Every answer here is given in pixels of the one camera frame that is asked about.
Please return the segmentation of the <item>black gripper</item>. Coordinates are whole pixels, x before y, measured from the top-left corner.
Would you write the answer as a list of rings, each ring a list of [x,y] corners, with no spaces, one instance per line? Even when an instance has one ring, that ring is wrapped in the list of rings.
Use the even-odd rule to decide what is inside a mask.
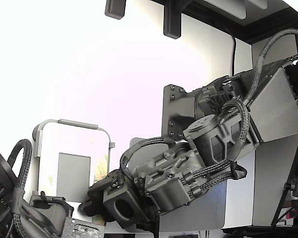
[[[105,189],[116,184],[119,170],[113,170],[105,178],[97,181],[88,189],[88,197],[82,202],[78,210],[81,214],[92,217],[104,215],[105,207],[103,197],[96,197]],[[30,205],[38,212],[47,217],[55,229],[62,233],[66,217],[71,217],[74,208],[70,206],[64,197],[47,196],[45,194],[32,195]]]

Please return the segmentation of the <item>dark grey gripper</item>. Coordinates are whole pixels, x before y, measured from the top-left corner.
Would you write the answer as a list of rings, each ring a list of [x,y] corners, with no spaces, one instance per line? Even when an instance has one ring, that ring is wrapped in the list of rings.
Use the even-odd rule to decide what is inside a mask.
[[[169,148],[137,165],[129,172],[127,164],[139,150],[151,142],[138,142],[120,159],[121,175],[132,183],[144,210],[151,214],[167,214],[204,195],[203,176],[194,173],[204,168],[200,156],[186,142],[169,144]]]

